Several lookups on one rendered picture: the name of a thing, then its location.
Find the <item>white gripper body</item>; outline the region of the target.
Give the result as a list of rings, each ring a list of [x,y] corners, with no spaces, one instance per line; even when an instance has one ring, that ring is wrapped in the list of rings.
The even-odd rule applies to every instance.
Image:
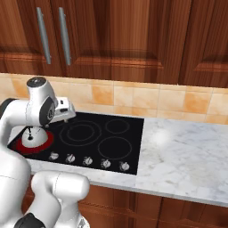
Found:
[[[53,122],[66,121],[76,116],[75,108],[69,100],[59,100],[55,109]]]

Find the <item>black glass hob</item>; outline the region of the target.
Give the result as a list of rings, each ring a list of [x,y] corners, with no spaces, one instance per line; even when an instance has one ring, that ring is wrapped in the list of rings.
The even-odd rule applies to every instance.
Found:
[[[25,127],[8,144],[8,148],[27,159],[137,174],[144,123],[142,118],[78,112],[68,121],[55,122],[45,128],[48,140],[35,149],[22,145],[21,137]],[[58,153],[59,158],[50,160],[52,151]],[[75,156],[74,162],[66,162],[68,154]],[[84,166],[84,157],[91,157],[93,163]],[[103,159],[110,161],[109,168],[102,168]],[[121,171],[120,162],[127,162],[130,168]]]

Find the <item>wide brown wooden cupboard door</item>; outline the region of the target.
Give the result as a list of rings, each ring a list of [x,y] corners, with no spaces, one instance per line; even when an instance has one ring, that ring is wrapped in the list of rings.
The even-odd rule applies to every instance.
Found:
[[[191,0],[51,0],[65,77],[178,83]],[[66,15],[65,61],[59,8]]]

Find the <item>brown wooden drawer front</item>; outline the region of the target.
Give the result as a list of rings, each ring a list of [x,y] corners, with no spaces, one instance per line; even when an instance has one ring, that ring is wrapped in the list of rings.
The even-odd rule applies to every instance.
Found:
[[[90,185],[78,202],[91,228],[156,228],[161,197]]]
[[[157,228],[228,228],[228,208],[164,198]]]

